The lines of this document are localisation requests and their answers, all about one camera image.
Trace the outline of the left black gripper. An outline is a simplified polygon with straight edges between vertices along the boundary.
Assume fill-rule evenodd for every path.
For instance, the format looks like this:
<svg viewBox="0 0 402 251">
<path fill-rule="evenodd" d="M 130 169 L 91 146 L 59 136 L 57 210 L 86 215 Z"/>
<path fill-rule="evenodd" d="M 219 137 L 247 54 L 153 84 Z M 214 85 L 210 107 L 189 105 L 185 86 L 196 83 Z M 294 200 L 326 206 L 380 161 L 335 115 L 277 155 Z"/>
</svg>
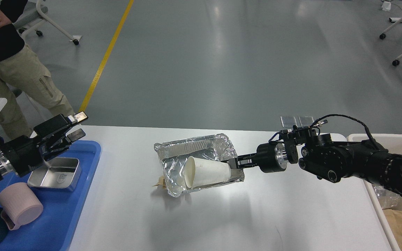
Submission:
<svg viewBox="0 0 402 251">
<path fill-rule="evenodd" d="M 50 161 L 68 151 L 73 143 L 86 136 L 83 129 L 66 135 L 72 127 L 86 120 L 88 116 L 85 112 L 70 116 L 59 114 L 35 126 L 33 131 L 36 135 L 46 140 L 43 143 L 43 157 L 38 149 L 38 141 L 27 136 L 20 136 L 0 145 L 0 151 L 10 162 L 13 172 L 19 177 L 24 177 L 42 166 L 45 161 Z"/>
</svg>

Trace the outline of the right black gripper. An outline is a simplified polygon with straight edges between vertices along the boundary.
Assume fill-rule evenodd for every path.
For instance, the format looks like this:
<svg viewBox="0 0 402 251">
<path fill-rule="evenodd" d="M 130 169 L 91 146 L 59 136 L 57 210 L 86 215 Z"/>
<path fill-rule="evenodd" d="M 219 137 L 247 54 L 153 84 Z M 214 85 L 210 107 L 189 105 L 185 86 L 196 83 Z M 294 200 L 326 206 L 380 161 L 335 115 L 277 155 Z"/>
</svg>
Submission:
<svg viewBox="0 0 402 251">
<path fill-rule="evenodd" d="M 253 160 L 254 156 L 255 154 L 245 154 L 221 162 L 228 164 L 230 169 L 258 166 L 264 173 L 283 172 L 289 162 L 285 146 L 282 143 L 260 144 L 256 150 L 256 163 Z"/>
</svg>

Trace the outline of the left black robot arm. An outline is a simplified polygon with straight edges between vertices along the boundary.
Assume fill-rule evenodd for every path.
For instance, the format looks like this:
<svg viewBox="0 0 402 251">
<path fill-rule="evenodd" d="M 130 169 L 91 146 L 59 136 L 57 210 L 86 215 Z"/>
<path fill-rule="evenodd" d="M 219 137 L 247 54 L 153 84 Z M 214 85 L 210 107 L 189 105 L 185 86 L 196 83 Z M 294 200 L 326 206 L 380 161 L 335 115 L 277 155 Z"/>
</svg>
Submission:
<svg viewBox="0 0 402 251">
<path fill-rule="evenodd" d="M 33 138 L 20 136 L 5 142 L 0 136 L 0 181 L 8 173 L 24 177 L 68 151 L 72 143 L 85 136 L 82 129 L 71 129 L 87 119 L 83 111 L 70 116 L 59 114 L 34 127 Z"/>
</svg>

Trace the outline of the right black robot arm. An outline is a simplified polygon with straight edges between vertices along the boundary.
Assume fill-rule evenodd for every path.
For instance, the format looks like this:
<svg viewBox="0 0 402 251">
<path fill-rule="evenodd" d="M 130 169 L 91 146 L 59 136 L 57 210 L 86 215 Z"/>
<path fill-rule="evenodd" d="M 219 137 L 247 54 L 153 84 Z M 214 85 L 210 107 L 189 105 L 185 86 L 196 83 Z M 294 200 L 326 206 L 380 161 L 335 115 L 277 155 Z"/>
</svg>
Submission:
<svg viewBox="0 0 402 251">
<path fill-rule="evenodd" d="M 286 170 L 288 163 L 298 164 L 302 170 L 332 183 L 342 178 L 357 177 L 370 184 L 382 186 L 402 197 L 402 155 L 392 154 L 379 144 L 362 121 L 351 116 L 364 127 L 367 139 L 360 142 L 333 141 L 330 134 L 320 134 L 327 123 L 325 115 L 305 127 L 276 132 L 255 153 L 225 161 L 232 170 L 259 167 L 264 173 Z"/>
</svg>

